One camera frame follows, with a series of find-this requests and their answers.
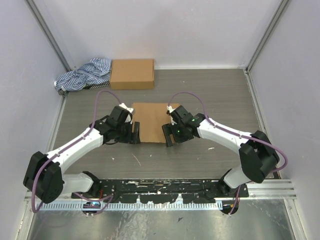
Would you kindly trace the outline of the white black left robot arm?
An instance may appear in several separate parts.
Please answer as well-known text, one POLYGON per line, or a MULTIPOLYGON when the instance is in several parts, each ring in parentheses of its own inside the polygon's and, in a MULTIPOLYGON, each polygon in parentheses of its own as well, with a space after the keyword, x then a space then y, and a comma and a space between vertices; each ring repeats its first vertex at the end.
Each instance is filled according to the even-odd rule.
POLYGON ((88 171, 66 174, 66 170, 90 151, 105 144, 139 144, 139 122, 133 121, 135 110, 121 103, 109 115, 96 119, 83 133, 48 153, 37 151, 29 161, 23 185, 44 204, 61 194, 84 193, 88 198, 100 196, 100 180, 88 171))

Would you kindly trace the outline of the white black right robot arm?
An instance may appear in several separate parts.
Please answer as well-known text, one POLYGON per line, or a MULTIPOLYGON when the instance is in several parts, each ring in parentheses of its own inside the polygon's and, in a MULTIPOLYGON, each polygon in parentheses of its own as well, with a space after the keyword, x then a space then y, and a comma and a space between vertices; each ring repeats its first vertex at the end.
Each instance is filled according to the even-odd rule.
POLYGON ((243 184, 262 183, 280 161, 267 135, 260 130, 254 133, 235 130, 206 114, 192 115, 182 105, 176 108, 168 105, 166 109, 170 123, 164 124, 162 131, 167 147, 201 138, 218 143, 239 156, 240 165, 228 170, 218 181, 218 191, 225 197, 232 197, 243 184))

